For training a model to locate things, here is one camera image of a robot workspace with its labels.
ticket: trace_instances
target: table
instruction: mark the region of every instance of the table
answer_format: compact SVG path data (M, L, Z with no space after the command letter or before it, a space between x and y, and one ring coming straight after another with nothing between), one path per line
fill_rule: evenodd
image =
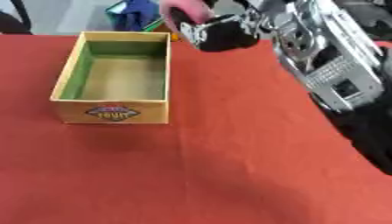
M65 125L48 98L74 37L0 36L0 223L383 224L362 158L267 41L172 46L170 125Z

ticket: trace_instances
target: pink object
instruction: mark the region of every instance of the pink object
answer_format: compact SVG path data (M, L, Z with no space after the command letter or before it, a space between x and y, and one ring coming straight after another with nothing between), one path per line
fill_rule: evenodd
M164 21L173 31L177 31L170 15L171 8L179 8L185 12L196 24L202 24L213 17L212 11L201 0L162 0L160 1L160 13Z

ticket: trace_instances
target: blue object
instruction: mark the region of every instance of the blue object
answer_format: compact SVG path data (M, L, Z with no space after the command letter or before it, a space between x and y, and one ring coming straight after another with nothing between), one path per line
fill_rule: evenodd
M149 23L159 18L159 8L150 0L125 0L125 9L112 15L115 30L119 32L140 32Z

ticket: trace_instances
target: box rim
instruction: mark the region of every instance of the box rim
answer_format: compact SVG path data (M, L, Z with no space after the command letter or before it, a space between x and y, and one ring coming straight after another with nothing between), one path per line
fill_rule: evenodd
M81 50L83 49L84 45L88 42L88 37L86 34L110 34L110 35L116 35L121 36L121 37L128 37L129 35L139 35L139 37L142 36L159 36L159 37L165 37L166 38L166 68L165 68L165 93L164 93L164 99L163 100L78 100L78 99L61 99L61 95L64 92L64 89L69 82L70 78L72 77L73 70L76 66L76 63L78 62L78 59L81 55ZM161 42L162 39L158 38L153 38L156 42ZM115 41L129 41L126 39L113 39ZM59 78L56 81L56 84L52 90L51 96L50 96L50 101L51 102L144 102L144 103L167 103L169 101L169 91L170 91L170 71L171 71L171 59L172 59L172 53L171 53L171 34L169 32L134 32L134 31L129 31L129 32L119 32L119 31L83 31L80 33L80 36L76 40L76 43L73 47L73 50L71 51L70 55L68 56L68 59L66 61L66 64L63 66L63 69L59 75Z

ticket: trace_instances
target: green object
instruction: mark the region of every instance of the green object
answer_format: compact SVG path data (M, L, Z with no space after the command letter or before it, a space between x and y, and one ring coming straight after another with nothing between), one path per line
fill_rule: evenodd
M115 14L120 14L125 8L127 7L126 3L124 1L121 1L119 3L115 3L114 5L108 7L106 9L106 15L108 16L111 24L113 27L115 27ZM159 18L155 20L154 22L146 25L143 28L143 32L153 32L155 29L157 29L161 24L164 23L164 20L162 18Z

